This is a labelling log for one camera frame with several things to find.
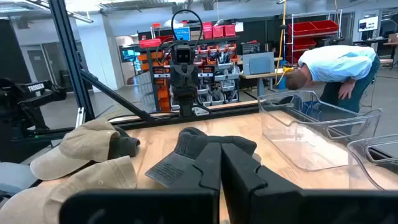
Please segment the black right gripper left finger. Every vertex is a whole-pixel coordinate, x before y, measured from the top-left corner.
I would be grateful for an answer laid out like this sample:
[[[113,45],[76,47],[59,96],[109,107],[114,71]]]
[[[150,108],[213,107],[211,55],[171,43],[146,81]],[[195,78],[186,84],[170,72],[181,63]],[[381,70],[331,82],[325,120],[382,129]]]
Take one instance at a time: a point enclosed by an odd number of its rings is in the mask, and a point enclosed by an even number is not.
[[[183,192],[171,223],[220,221],[221,144],[209,143],[171,186]]]

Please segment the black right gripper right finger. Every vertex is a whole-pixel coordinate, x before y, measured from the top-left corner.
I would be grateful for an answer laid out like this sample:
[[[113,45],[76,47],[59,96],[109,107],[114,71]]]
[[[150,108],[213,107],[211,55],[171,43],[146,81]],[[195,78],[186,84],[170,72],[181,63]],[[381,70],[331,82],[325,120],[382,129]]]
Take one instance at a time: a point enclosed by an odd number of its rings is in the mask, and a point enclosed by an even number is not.
[[[300,188],[234,144],[222,145],[221,181],[231,223],[297,223]]]

